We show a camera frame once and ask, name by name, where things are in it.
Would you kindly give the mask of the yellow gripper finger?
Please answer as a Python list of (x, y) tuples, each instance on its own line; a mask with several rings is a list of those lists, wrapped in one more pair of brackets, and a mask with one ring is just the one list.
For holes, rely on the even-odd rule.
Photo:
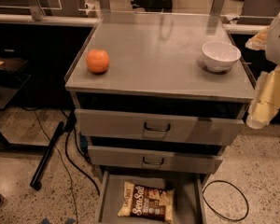
[(257, 80), (255, 96), (248, 109), (246, 125), (262, 129), (269, 125), (280, 110), (280, 65), (270, 72), (262, 72)]
[(264, 29), (259, 31), (256, 35), (249, 38), (248, 41), (245, 43), (245, 46), (248, 49), (252, 49), (252, 50), (265, 50), (268, 31), (269, 28), (265, 27)]

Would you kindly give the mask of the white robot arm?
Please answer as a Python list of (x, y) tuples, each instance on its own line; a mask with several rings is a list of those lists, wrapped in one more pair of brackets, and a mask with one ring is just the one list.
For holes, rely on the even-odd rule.
[(272, 72), (260, 74), (245, 121), (250, 128), (262, 129), (280, 110), (280, 12), (268, 27), (250, 38), (245, 46), (252, 50), (264, 50), (266, 59), (276, 64)]

